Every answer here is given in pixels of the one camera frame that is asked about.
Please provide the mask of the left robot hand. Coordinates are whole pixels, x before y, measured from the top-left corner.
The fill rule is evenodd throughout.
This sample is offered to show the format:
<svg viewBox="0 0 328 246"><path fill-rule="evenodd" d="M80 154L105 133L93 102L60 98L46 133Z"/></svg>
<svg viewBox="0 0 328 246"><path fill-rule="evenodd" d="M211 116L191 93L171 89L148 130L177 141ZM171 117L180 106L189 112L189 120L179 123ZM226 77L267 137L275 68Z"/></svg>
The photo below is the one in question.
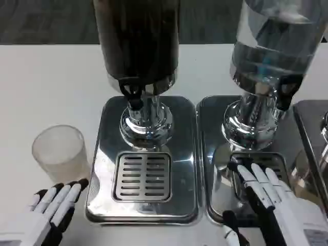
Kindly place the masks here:
<svg viewBox="0 0 328 246"><path fill-rule="evenodd" d="M88 185L83 178L34 193L22 212L1 225L1 245L59 245Z"/></svg>

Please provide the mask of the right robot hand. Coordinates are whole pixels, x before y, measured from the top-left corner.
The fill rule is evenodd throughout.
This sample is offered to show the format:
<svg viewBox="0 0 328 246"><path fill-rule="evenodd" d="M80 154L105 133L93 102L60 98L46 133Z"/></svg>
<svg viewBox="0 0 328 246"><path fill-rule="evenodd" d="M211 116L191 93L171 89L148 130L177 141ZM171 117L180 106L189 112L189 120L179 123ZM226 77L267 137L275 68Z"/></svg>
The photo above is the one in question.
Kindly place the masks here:
<svg viewBox="0 0 328 246"><path fill-rule="evenodd" d="M296 197L271 168L228 166L244 185L266 245L327 245L327 217L318 205Z"/></svg>

